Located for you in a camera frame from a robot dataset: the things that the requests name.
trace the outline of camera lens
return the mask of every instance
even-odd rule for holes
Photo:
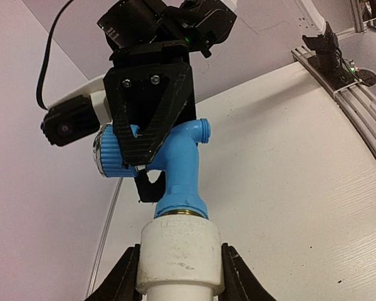
[[[73,133],[73,126],[69,122],[62,122],[57,126],[57,133],[62,137],[69,136]]]
[[[142,0],[121,0],[97,22],[121,48],[149,43],[156,37],[157,18]]]

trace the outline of blue faucet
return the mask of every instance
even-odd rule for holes
[[[139,128],[131,126],[136,136]],[[156,207],[155,218],[175,210],[190,210],[208,218],[207,206],[198,192],[199,151],[197,143],[208,143],[211,127],[207,119],[193,120],[174,127],[166,138],[149,171],[165,171],[166,190]],[[122,166],[122,155],[112,125],[100,134],[97,162],[106,177],[136,177],[136,168]]]

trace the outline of blue pipe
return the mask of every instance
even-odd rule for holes
[[[132,130],[134,134],[138,131],[136,127]],[[206,119],[186,122],[171,130],[155,159],[147,166],[148,170],[166,173],[166,191],[157,204],[155,218],[181,209],[188,209],[208,218],[207,206],[198,192],[199,151],[196,144],[208,143],[210,136],[211,128]],[[122,167],[120,149],[111,125],[103,132],[100,154],[100,164],[105,176],[137,175],[133,167]]]

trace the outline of black round object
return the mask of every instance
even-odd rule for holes
[[[57,133],[62,136],[66,137],[71,135],[74,132],[73,126],[69,122],[62,122],[57,126]]]
[[[142,0],[121,0],[97,22],[121,48],[149,43],[156,37],[156,15]]]
[[[368,86],[376,85],[376,73],[367,69],[360,69],[357,76],[363,80]]]

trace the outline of black camera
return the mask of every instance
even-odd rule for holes
[[[46,138],[57,146],[84,138],[99,128],[100,123],[90,98],[82,95],[51,107],[41,124]]]

